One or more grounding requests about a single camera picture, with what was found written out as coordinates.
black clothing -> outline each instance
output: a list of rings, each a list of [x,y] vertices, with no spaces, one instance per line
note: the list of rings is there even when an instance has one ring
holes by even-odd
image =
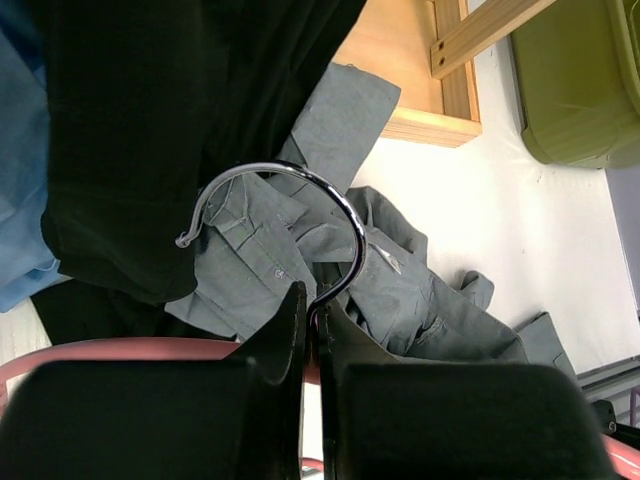
[[[53,345],[116,337],[186,337],[233,340],[206,332],[117,290],[77,280],[31,297]]]
[[[197,188],[277,154],[365,0],[27,0],[51,115],[44,239],[60,272],[158,304]]]

metal hanger hook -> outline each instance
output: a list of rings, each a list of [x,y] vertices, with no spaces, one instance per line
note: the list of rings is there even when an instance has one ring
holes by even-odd
[[[315,314],[318,309],[333,300],[340,293],[346,290],[351,283],[360,275],[362,269],[364,268],[364,263],[367,255],[367,232],[364,228],[364,224],[360,219],[360,216],[356,212],[351,202],[347,200],[347,198],[340,193],[340,191],[333,185],[331,182],[325,180],[319,175],[307,170],[300,165],[296,165],[294,163],[282,162],[282,161],[274,161],[274,162],[256,162],[256,163],[247,163],[243,165],[237,165],[232,167],[216,178],[214,178],[209,185],[207,185],[200,195],[198,196],[198,200],[196,201],[195,208],[193,210],[193,216],[191,217],[191,225],[189,226],[189,230],[180,234],[178,238],[176,238],[176,245],[180,248],[187,248],[193,240],[195,240],[200,234],[200,230],[202,229],[202,212],[207,205],[207,202],[211,198],[211,196],[225,183],[232,180],[233,178],[244,175],[245,173],[282,173],[285,175],[289,175],[291,177],[299,178],[304,180],[311,185],[314,185],[316,188],[322,190],[324,193],[329,195],[329,197],[340,207],[340,210],[346,215],[347,220],[349,221],[351,227],[353,228],[353,236],[355,239],[355,254],[353,258],[353,263],[351,264],[351,268],[347,274],[340,279],[335,285],[329,288],[327,291],[318,295],[318,297],[313,300],[309,308],[307,310],[307,318],[309,320],[313,320]]]

light wood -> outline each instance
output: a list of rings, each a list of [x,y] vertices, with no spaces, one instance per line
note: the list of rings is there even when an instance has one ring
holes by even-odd
[[[466,3],[455,23],[460,12],[466,12]],[[473,70],[465,70],[464,80],[448,81],[449,100],[443,95],[443,82],[431,76],[429,49],[437,39],[437,21],[431,1],[368,0],[334,57],[402,89],[383,137],[457,147],[482,132]]]
[[[382,132],[383,137],[458,147],[482,133],[480,122],[399,107]]]
[[[444,113],[442,85],[431,78],[429,62],[436,40],[432,2],[368,0],[334,61],[398,85],[400,107]]]
[[[487,0],[431,46],[433,77],[442,79],[449,75],[554,2]]]
[[[469,15],[467,0],[435,0],[435,9],[438,38],[447,35]],[[473,59],[442,79],[442,97],[445,115],[480,121]]]

light blue fabric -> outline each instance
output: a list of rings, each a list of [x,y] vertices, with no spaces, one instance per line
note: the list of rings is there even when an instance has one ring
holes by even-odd
[[[60,279],[44,243],[49,115],[38,35],[20,0],[0,2],[0,312]]]

green plastic bin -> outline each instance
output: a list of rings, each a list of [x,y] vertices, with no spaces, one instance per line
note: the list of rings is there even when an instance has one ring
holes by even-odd
[[[538,161],[640,163],[611,155],[640,139],[639,20],[640,0],[558,0],[513,33],[522,139]]]

